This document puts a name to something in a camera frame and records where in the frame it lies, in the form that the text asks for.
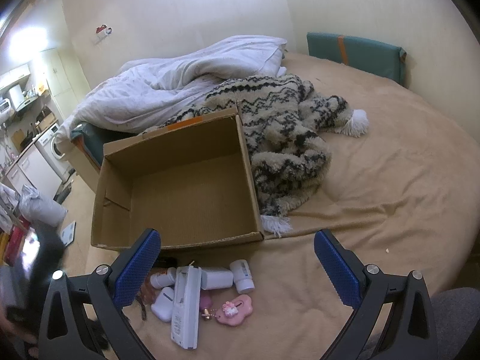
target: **cutting board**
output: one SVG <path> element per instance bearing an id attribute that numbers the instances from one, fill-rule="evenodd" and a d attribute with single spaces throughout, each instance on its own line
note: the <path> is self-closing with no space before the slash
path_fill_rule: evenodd
<path id="1" fill-rule="evenodd" d="M 11 136 L 11 141 L 15 145 L 15 148 L 17 151 L 20 153 L 22 152 L 22 149 L 20 148 L 20 143 L 25 139 L 25 134 L 23 133 L 22 129 L 16 130 L 16 132 L 13 133 Z"/>

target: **open cardboard box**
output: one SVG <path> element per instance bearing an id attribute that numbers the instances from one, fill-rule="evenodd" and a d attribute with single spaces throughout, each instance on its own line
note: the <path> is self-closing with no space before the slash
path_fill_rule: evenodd
<path id="1" fill-rule="evenodd" d="M 263 239 L 236 108 L 104 145 L 91 244 L 121 250 L 146 228 L 162 249 Z"/>

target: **bright ceiling light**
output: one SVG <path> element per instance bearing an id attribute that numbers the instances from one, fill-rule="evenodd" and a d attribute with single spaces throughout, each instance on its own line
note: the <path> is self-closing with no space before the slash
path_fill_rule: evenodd
<path id="1" fill-rule="evenodd" d="M 47 48 L 45 28 L 28 27 L 13 34 L 10 41 L 10 57 L 17 62 L 30 61 Z"/>

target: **blue gripper pad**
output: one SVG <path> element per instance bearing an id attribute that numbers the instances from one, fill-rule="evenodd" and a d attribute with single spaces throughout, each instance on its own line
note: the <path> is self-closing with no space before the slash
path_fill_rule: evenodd
<path id="1" fill-rule="evenodd" d="M 362 303 L 359 281 L 323 231 L 315 233 L 313 247 L 342 303 L 353 309 L 359 307 Z"/>
<path id="2" fill-rule="evenodd" d="M 115 282 L 114 305 L 121 309 L 131 305 L 140 290 L 140 286 L 152 269 L 153 263 L 160 253 L 160 235 L 152 231 Z"/>

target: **person's hand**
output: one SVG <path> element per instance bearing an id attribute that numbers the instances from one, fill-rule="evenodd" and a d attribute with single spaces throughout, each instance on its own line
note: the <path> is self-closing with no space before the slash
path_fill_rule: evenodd
<path id="1" fill-rule="evenodd" d="M 18 327 L 14 323 L 10 322 L 6 318 L 6 313 L 5 313 L 5 308 L 0 301 L 0 329 L 3 330 L 5 335 L 7 337 L 11 337 L 16 335 L 19 339 L 28 342 L 29 344 L 36 344 L 37 339 L 35 336 L 31 333 L 28 333 L 27 331 L 23 330 L 22 328 Z M 30 356 L 38 358 L 38 348 L 37 347 L 32 347 L 28 350 L 28 353 Z"/>
<path id="2" fill-rule="evenodd" d="M 140 287 L 140 297 L 142 298 L 145 304 L 152 304 L 157 299 L 157 292 L 155 288 L 150 284 L 150 276 L 157 274 L 157 273 L 167 273 L 165 268 L 154 268 L 152 269 L 145 281 L 143 282 L 142 286 Z"/>

